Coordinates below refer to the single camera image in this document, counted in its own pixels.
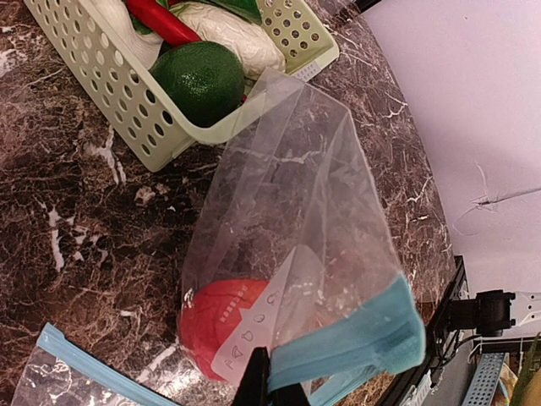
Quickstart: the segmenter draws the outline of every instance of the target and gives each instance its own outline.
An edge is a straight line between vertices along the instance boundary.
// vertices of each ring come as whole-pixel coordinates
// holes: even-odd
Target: white vegetable
[[[154,32],[146,36],[139,34],[122,0],[92,0],[92,3],[143,66],[149,69],[158,59],[162,38]]]
[[[258,25],[209,4],[180,3],[169,11],[202,40],[222,44],[237,55],[247,78],[257,80],[265,68],[286,70],[284,55]]]

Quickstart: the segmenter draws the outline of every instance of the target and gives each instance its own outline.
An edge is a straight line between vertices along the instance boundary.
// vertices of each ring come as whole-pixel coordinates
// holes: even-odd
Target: plastic bag
[[[91,357],[50,324],[37,340],[11,404],[176,405]]]
[[[238,384],[266,346],[270,390],[331,376],[312,404],[419,364],[424,326],[349,110],[267,69],[237,126],[183,264],[188,356]]]

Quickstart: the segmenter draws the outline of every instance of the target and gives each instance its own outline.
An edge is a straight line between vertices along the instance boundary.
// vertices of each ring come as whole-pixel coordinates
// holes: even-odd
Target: black clamp
[[[231,406],[310,406],[300,383],[268,393],[270,369],[271,360],[267,348],[254,349]]]

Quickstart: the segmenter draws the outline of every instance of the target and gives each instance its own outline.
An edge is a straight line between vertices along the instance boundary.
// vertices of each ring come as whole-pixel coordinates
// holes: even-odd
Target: blue zipper strip
[[[177,403],[152,392],[139,383],[102,364],[82,349],[70,343],[62,332],[47,323],[37,339],[37,345],[61,359],[74,370],[88,376],[120,396],[144,406],[178,406]]]
[[[345,396],[381,371],[397,374],[420,364],[424,349],[424,324],[402,275],[348,318],[276,348],[269,391],[331,376],[319,389],[321,401],[335,398],[333,393]]]

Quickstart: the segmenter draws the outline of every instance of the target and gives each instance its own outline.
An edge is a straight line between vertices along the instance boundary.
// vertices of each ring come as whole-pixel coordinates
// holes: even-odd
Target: white label
[[[212,360],[212,370],[234,385],[243,378],[254,348],[271,346],[278,308],[295,251],[293,248],[252,307],[240,310],[241,322]]]
[[[319,72],[321,72],[320,66],[318,65],[317,62],[313,61],[312,63],[309,63],[308,65],[306,65],[304,68],[295,72],[292,76],[294,78],[302,80],[303,82],[308,82]]]

